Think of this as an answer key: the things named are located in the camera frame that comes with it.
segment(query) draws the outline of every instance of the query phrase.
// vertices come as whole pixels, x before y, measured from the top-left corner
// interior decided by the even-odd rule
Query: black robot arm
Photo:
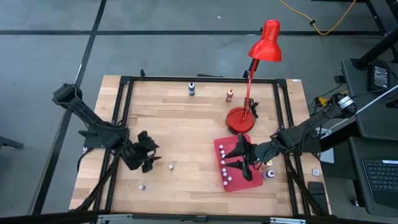
[[[99,179],[95,188],[89,196],[75,210],[88,210],[95,197],[100,194],[108,178],[117,170],[119,158],[135,170],[141,166],[142,172],[152,170],[152,164],[160,157],[155,157],[158,145],[148,136],[146,131],[138,134],[138,142],[129,139],[129,128],[127,126],[111,124],[103,121],[82,100],[81,90],[72,84],[64,84],[53,94],[56,105],[71,111],[78,116],[87,126],[87,131],[79,131],[86,138],[85,147],[102,147],[114,152],[114,158],[104,176]]]
[[[302,122],[300,125],[281,129],[271,136],[271,141],[261,144],[251,144],[246,141],[243,135],[239,135],[239,142],[236,147],[225,156],[225,158],[232,158],[242,156],[243,161],[236,161],[226,164],[226,166],[241,169],[246,180],[251,181],[252,175],[249,170],[249,165],[258,163],[267,163],[273,157],[280,153],[284,156],[301,155],[305,145],[305,141],[319,141],[319,138],[312,138],[310,135],[315,128],[321,126],[333,118],[349,118],[356,112],[356,105],[354,101],[347,95],[335,94],[328,101],[328,104],[319,113]],[[287,172],[294,179],[304,196],[307,198],[310,205],[314,208],[317,215],[328,215],[323,211],[321,206],[313,199],[305,184],[297,175],[290,159],[287,159]]]

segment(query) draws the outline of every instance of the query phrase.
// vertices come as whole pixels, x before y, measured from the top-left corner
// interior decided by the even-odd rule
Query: small bottle
[[[227,92],[226,92],[226,101],[227,102],[231,102],[231,100],[232,100],[232,96],[234,95],[234,91],[232,90],[232,89],[229,89]]]
[[[262,173],[262,178],[264,179],[271,179],[275,177],[275,172],[273,170],[268,170]]]
[[[195,94],[195,84],[193,82],[188,85],[189,95],[193,96]]]

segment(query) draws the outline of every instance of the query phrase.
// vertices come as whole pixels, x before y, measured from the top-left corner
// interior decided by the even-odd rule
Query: lamp base
[[[244,117],[244,108],[233,108],[226,116],[226,125],[233,134],[243,134],[248,132],[254,126],[254,116],[248,111],[246,119]]]

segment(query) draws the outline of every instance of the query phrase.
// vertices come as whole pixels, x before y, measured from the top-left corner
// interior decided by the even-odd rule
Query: wooden table
[[[111,121],[119,80],[120,76],[103,78],[95,113],[105,121]],[[303,86],[300,80],[287,80],[287,85],[297,125],[308,118]],[[234,90],[234,96],[228,103],[225,97],[230,88]],[[129,170],[123,162],[119,163],[111,211],[292,216],[281,155],[272,160],[275,177],[265,180],[262,186],[230,193],[223,190],[213,141],[232,135],[226,128],[225,117],[231,108],[242,106],[246,84],[196,82],[195,89],[195,96],[189,96],[187,82],[134,82],[127,122],[131,129],[130,138],[135,142],[137,134],[146,130],[160,146],[157,155],[162,158],[146,174],[141,169]],[[279,91],[284,122],[288,127],[282,89]],[[272,85],[252,84],[251,97],[260,102],[257,107],[259,118],[248,134],[253,143],[269,141],[269,136],[278,129]],[[96,185],[103,154],[101,149],[94,150],[82,160],[70,208],[79,206]],[[313,155],[302,155],[302,167],[306,182],[324,182],[321,165]],[[312,175],[312,169],[318,169],[320,175]],[[141,184],[145,185],[145,190],[139,189]],[[107,189],[106,185],[100,208],[104,208]],[[303,213],[297,186],[295,192],[299,210]]]

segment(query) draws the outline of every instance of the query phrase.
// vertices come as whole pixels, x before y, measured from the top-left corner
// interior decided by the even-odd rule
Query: pink pegboard
[[[244,134],[244,137],[248,140],[248,142],[251,143],[250,137],[247,134]],[[217,157],[217,163],[218,167],[220,168],[220,176],[221,176],[221,184],[222,182],[227,181],[228,185],[224,186],[224,190],[226,192],[233,192],[237,190],[242,190],[242,189],[248,189],[251,187],[258,187],[262,185],[262,177],[261,173],[259,170],[255,170],[253,166],[250,166],[250,170],[252,172],[253,180],[252,181],[247,181],[243,175],[242,171],[237,168],[232,168],[232,167],[227,167],[225,165],[221,165],[221,149],[219,148],[220,145],[223,145],[223,149],[225,154],[228,154],[231,152],[235,146],[236,143],[238,142],[238,136],[231,136],[227,138],[220,138],[220,139],[215,139],[214,140],[214,149],[216,152],[216,157]],[[234,158],[229,158],[229,159],[224,159],[225,164],[234,162],[236,160],[243,161],[243,158],[241,156],[234,157]],[[223,176],[222,169],[226,169],[227,176]]]

